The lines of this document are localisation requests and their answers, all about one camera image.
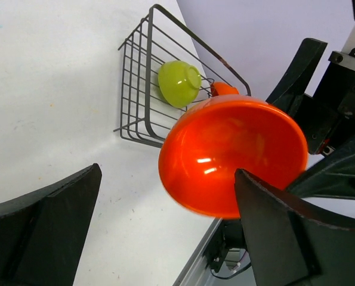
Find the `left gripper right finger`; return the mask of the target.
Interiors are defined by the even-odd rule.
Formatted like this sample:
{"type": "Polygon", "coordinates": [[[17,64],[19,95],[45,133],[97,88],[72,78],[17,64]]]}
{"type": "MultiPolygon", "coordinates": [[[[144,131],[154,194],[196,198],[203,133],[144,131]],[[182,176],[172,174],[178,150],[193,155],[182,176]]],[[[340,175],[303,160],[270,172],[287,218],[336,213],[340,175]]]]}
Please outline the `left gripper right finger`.
{"type": "Polygon", "coordinates": [[[355,219],[238,169],[234,190],[257,285],[355,285],[355,219]]]}

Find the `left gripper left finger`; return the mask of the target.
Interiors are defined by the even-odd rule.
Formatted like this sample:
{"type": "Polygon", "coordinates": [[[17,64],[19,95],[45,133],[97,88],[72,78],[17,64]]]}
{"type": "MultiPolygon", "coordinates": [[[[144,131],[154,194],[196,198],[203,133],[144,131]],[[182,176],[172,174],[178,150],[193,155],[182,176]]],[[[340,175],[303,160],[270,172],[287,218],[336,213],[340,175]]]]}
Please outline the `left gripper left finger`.
{"type": "Polygon", "coordinates": [[[94,163],[0,203],[0,285],[72,285],[101,183],[94,163]]]}

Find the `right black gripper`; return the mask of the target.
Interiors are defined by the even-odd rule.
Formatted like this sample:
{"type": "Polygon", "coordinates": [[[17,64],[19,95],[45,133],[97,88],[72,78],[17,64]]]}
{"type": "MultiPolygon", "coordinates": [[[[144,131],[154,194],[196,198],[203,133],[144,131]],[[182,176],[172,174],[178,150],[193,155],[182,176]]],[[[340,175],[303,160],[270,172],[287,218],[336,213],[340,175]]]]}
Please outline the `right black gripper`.
{"type": "Polygon", "coordinates": [[[355,200],[355,48],[348,54],[332,52],[313,96],[304,95],[326,47],[326,42],[305,38],[266,102],[290,117],[296,114],[311,155],[335,150],[286,191],[300,198],[355,200]]]}

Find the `red-orange plastic bowl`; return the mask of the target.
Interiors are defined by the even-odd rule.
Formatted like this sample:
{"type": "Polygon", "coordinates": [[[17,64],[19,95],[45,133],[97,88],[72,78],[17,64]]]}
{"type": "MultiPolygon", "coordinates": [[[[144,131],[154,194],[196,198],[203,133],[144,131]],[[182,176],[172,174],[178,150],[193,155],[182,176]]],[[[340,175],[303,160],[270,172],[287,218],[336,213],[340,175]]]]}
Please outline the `red-orange plastic bowl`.
{"type": "Polygon", "coordinates": [[[213,82],[210,85],[211,94],[213,97],[217,97],[220,95],[236,95],[239,94],[237,88],[232,87],[224,82],[213,82]]]}

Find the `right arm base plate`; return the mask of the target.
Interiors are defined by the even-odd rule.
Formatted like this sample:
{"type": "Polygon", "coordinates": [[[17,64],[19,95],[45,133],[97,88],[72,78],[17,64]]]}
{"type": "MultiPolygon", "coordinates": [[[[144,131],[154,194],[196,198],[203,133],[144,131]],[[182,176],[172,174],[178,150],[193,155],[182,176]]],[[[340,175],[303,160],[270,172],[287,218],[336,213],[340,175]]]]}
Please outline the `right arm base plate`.
{"type": "Polygon", "coordinates": [[[211,275],[219,280],[230,280],[251,268],[242,221],[221,220],[203,255],[211,275]]]}

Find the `aluminium frame rail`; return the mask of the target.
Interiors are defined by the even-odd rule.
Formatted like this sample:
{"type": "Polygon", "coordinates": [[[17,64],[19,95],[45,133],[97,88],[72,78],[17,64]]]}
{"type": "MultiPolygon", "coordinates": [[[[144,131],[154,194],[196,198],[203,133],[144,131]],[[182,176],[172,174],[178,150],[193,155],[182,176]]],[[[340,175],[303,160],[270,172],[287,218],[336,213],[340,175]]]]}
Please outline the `aluminium frame rail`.
{"type": "Polygon", "coordinates": [[[189,258],[183,270],[180,272],[178,278],[175,280],[174,285],[255,285],[254,274],[252,267],[244,273],[238,275],[230,280],[219,280],[214,278],[210,271],[203,255],[210,238],[213,236],[215,230],[220,224],[222,219],[214,219],[205,232],[198,246],[189,258]]]}

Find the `lime green bowl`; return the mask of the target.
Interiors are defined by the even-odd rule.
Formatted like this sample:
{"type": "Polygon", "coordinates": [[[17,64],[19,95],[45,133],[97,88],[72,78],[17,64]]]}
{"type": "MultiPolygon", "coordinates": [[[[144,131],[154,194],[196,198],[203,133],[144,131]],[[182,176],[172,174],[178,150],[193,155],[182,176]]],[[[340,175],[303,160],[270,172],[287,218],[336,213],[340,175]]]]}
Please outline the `lime green bowl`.
{"type": "Polygon", "coordinates": [[[161,65],[158,84],[168,104],[175,108],[184,108],[198,96],[202,78],[195,66],[175,60],[161,65]]]}

